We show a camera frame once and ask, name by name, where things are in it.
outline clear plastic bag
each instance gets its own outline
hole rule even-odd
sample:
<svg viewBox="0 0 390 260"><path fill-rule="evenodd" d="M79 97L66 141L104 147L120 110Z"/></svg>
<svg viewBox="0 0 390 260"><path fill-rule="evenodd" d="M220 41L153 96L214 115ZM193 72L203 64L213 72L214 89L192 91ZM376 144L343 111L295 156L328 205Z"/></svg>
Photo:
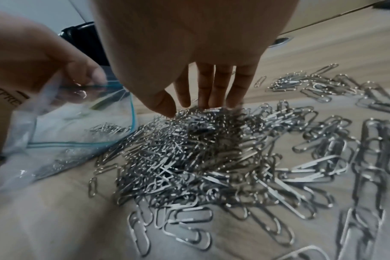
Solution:
<svg viewBox="0 0 390 260"><path fill-rule="evenodd" d="M77 86L56 74L11 117L0 190L20 188L80 165L133 132L131 93L109 67L105 85Z"/></svg>

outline plastic bag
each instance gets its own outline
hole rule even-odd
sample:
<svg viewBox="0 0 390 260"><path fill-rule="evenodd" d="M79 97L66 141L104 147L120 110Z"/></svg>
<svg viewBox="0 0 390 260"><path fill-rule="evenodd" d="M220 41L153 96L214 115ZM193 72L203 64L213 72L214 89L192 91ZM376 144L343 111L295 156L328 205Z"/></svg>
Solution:
<svg viewBox="0 0 390 260"><path fill-rule="evenodd" d="M58 73L37 97L13 112L0 190L83 164L137 128L130 92L110 67L103 69L108 80L103 86L68 85Z"/></svg>

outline table surface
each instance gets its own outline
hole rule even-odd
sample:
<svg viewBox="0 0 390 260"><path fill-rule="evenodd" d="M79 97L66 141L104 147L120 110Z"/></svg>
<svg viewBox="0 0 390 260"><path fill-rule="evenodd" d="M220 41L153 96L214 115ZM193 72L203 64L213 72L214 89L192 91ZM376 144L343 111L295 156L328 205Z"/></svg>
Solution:
<svg viewBox="0 0 390 260"><path fill-rule="evenodd" d="M331 75L346 73L360 82L372 80L390 88L390 11L364 9L288 35L294 39L263 55L255 80L261 75L268 79L263 87L248 91L246 106L262 102L273 105L279 99L290 100L291 106L313 105L321 119L337 114L353 120L350 129L356 137L360 136L360 125L366 118L390 119L389 114L356 107L356 100L351 98L336 97L331 103L319 104L299 92L264 91L273 79L283 74L300 70L313 72L330 63L340 64ZM190 84L191 94L196 98L194 66L190 68ZM142 104L135 104L142 121L152 117ZM297 155L291 151L292 144L301 140L297 135L287 134L277 141L275 152L284 156L280 167L311 160L309 154ZM27 188L0 194L0 259L139 259L126 224L133 205L118 207L110 200L115 190L115 172L99 176L99 194L89 199L87 185L93 169L93 162L88 162ZM151 227L148 229L151 253L146 258L273 259L302 246L317 245L333 259L339 212L352 204L353 181L353 174L347 173L331 184L321 185L334 195L336 204L331 209L320 210L318 217L311 221L300 220L279 206L271 208L296 234L297 242L290 248L278 245L250 218L238 221L214 208L213 221L202 224L212 234L213 245L209 251L187 247ZM375 259L390 260L390 191L386 205L387 216ZM255 213L264 218L260 212Z"/></svg>

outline wooden table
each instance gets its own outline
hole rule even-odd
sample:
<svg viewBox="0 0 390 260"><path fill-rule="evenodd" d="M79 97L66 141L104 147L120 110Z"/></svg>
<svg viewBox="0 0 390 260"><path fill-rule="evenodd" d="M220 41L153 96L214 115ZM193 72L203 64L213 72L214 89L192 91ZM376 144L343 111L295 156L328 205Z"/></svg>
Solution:
<svg viewBox="0 0 390 260"><path fill-rule="evenodd" d="M330 63L340 64L332 75L347 73L361 82L373 80L390 88L389 11L365 9L288 35L294 39L269 49L262 57L255 80L261 75L268 76L268 80L263 87L248 91L246 106L262 102L274 105L279 99L289 99L291 106L313 105L320 118L338 114L353 120L350 129L357 137L366 118L390 119L389 114L355 107L356 100L351 98L336 97L331 103L319 104L303 98L299 92L264 92L273 79L283 74L299 70L313 72ZM190 68L190 84L191 93L196 97L194 66ZM135 104L142 121L152 116L142 104ZM311 160L309 154L297 155L291 151L292 144L301 139L288 134L277 142L276 152L284 156L281 167ZM27 188L0 194L0 259L138 259L126 225L133 206L117 207L111 202L115 172L100 175L99 194L89 199L87 184L93 169L93 162L88 162ZM147 259L272 259L306 245L322 247L333 259L339 212L353 203L353 180L353 175L348 173L337 177L332 184L320 186L332 193L337 203L331 209L320 210L315 220L303 221L282 207L271 208L295 231L297 242L291 248L278 245L251 219L237 221L214 209L213 221L200 225L212 233L213 245L209 251L187 247L151 227L148 236L152 248ZM269 221L259 211L253 211ZM375 259L390 260L390 191Z"/></svg>

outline black object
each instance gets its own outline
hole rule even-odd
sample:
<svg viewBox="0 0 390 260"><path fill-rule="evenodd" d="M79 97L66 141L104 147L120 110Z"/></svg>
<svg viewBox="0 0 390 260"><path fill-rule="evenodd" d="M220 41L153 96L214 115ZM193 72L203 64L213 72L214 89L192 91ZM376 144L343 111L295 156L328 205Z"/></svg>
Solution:
<svg viewBox="0 0 390 260"><path fill-rule="evenodd" d="M390 0L378 2L378 3L374 4L374 8L390 10Z"/></svg>
<svg viewBox="0 0 390 260"><path fill-rule="evenodd" d="M78 50L85 53L100 66L109 66L108 59L102 47L101 40L94 22L63 29L60 36L71 43Z"/></svg>

